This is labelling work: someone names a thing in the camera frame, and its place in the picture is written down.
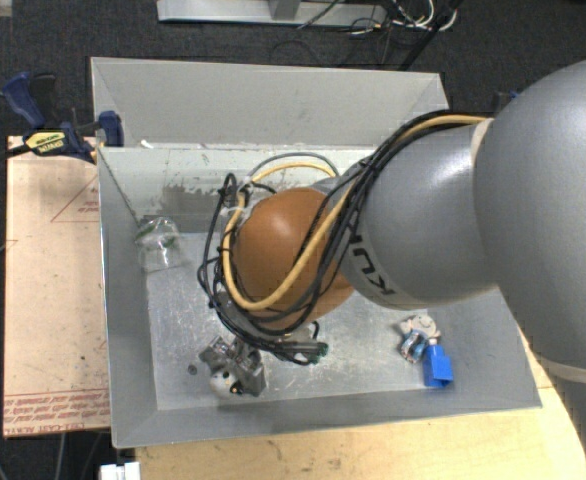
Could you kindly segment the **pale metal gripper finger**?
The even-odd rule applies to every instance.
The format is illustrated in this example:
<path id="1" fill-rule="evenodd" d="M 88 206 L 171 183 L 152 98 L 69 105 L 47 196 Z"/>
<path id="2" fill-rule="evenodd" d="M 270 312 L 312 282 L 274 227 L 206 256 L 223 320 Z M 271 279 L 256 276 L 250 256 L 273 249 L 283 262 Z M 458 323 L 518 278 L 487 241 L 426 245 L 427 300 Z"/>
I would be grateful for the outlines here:
<path id="1" fill-rule="evenodd" d="M 234 378 L 230 392 L 234 395 L 258 397 L 266 388 L 265 369 L 259 350 L 243 350 L 232 360 L 230 371 Z"/>
<path id="2" fill-rule="evenodd" d="M 200 361 L 210 369 L 233 367 L 239 357 L 240 341 L 235 337 L 231 342 L 222 336 L 213 338 L 198 354 Z"/>

